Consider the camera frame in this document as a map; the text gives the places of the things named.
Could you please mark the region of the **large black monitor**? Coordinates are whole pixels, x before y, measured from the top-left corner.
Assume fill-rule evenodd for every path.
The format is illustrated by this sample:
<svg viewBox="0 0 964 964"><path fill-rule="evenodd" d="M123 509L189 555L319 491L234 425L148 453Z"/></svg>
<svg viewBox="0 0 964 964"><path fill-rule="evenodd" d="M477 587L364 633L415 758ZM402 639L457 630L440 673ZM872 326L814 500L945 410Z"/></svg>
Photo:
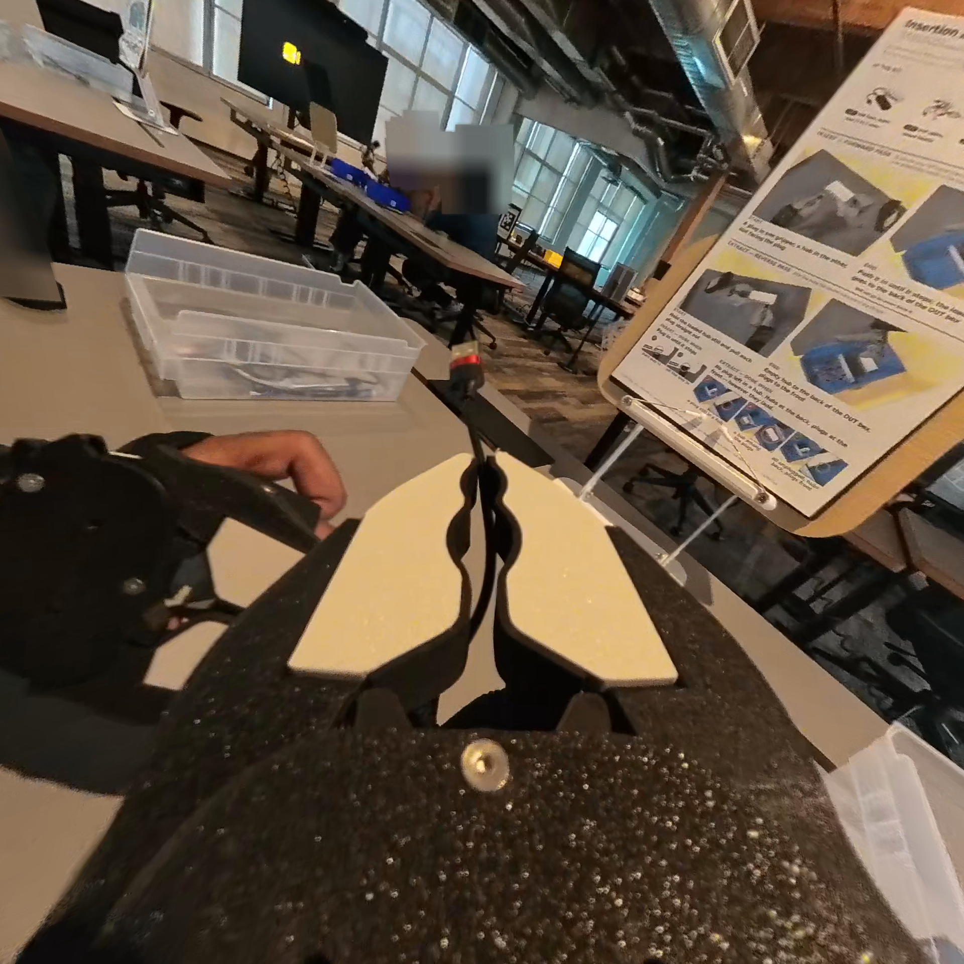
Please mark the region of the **large black monitor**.
<svg viewBox="0 0 964 964"><path fill-rule="evenodd" d="M238 82L296 113L324 107L338 133L363 146L373 139L388 65L368 31L332 2L243 3Z"/></svg>

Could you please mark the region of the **black desk mat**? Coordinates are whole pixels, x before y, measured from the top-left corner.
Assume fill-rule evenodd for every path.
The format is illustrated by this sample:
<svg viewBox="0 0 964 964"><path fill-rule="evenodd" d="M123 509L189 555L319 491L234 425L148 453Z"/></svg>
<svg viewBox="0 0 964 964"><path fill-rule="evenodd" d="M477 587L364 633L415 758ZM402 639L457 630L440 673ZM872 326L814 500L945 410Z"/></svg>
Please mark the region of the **black desk mat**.
<svg viewBox="0 0 964 964"><path fill-rule="evenodd" d="M490 401L479 395L459 401L445 380L428 379L424 382L442 404L489 448L504 451L518 461L536 469L549 469L553 458L513 420Z"/></svg>

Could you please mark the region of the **brown office desk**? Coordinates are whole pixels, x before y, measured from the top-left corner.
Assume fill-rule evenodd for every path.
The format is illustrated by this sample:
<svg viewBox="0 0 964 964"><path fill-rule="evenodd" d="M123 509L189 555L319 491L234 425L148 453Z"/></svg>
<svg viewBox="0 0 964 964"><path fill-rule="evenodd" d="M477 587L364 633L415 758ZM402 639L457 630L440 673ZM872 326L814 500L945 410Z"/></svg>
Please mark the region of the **brown office desk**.
<svg viewBox="0 0 964 964"><path fill-rule="evenodd" d="M253 199L261 200L267 191L270 169L269 152L283 161L301 183L302 191L296 211L294 243L303 248L316 247L318 215L323 202L347 210L363 230L367 245L360 261L360 279L376 293L391 272L391 260L401 257L421 264L437 283L450 283L466 296L458 314L450 344L482 333L495 350L496 338L480 322L476 314L486 293L519 290L522 283L488 259L457 244L443 233L429 230L414 215L380 205L353 182L335 176L331 159L322 147L299 134L275 127L264 112L240 105L222 96L221 102L235 127L258 143L253 160L255 185Z"/></svg>
<svg viewBox="0 0 964 964"><path fill-rule="evenodd" d="M114 269L106 171L157 184L204 202L208 186L231 178L189 138L155 130L126 116L105 91L36 66L2 64L2 126L42 150L69 158L82 255Z"/></svg>

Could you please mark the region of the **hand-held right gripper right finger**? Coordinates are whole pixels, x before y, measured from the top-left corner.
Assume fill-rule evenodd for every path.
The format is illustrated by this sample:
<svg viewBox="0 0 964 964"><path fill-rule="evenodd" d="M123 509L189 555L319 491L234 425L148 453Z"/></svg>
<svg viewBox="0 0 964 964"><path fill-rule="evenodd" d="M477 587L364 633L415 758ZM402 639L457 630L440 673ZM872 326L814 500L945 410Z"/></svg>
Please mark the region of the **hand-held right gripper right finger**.
<svg viewBox="0 0 964 964"><path fill-rule="evenodd" d="M614 542L556 480L500 451L488 461L496 581L493 645L504 717L553 730L572 700L669 689L679 671Z"/></svg>

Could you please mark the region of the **white document stand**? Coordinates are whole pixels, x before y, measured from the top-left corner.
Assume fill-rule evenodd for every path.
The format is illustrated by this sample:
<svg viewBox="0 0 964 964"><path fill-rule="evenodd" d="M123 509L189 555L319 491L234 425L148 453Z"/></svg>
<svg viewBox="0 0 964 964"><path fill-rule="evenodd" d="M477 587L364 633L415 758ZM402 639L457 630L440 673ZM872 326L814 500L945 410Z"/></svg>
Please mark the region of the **white document stand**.
<svg viewBox="0 0 964 964"><path fill-rule="evenodd" d="M633 427L626 428L624 437L609 449L588 480L580 488L571 491L577 503L585 506L599 519L604 518L595 506L596 487L633 443L645 433L663 442L698 473L729 492L728 499L711 510L705 521L701 522L692 534L685 536L675 548L657 552L657 564L665 571L670 571L689 546L720 522L723 515L739 501L765 514L777 510L777 497L755 473L744 455L742 445L725 423L704 411L677 408L636 398L628 393L619 399L616 407L619 414L632 423Z"/></svg>

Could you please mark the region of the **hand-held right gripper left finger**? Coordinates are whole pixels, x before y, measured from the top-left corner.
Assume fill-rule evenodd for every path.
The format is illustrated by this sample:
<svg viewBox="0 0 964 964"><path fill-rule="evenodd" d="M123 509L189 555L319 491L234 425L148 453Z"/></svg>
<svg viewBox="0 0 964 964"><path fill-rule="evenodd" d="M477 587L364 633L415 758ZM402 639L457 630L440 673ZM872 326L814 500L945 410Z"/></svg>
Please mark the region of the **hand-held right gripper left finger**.
<svg viewBox="0 0 964 964"><path fill-rule="evenodd" d="M459 453L368 509L288 659L295 674L391 691L407 713L436 704L466 662L464 557L478 464Z"/></svg>

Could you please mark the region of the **instruction sheet on stand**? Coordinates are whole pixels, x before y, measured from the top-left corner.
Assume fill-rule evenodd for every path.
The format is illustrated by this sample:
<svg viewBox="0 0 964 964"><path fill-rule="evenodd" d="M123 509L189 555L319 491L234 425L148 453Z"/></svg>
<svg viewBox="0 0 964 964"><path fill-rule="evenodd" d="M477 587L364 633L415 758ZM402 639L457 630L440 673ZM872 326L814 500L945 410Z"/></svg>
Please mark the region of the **instruction sheet on stand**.
<svg viewBox="0 0 964 964"><path fill-rule="evenodd" d="M791 533L852 530L962 442L962 34L901 10L600 364L615 406L725 423Z"/></svg>

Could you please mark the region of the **dark grey monitor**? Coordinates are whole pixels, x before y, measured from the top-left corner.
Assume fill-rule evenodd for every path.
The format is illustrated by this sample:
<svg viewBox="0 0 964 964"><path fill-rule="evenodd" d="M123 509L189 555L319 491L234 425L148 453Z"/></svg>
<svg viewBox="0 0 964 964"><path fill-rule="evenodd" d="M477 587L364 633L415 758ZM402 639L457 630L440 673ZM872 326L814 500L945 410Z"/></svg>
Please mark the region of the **dark grey monitor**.
<svg viewBox="0 0 964 964"><path fill-rule="evenodd" d="M49 247L60 183L40 149L1 135L1 296L20 307L66 307Z"/></svg>

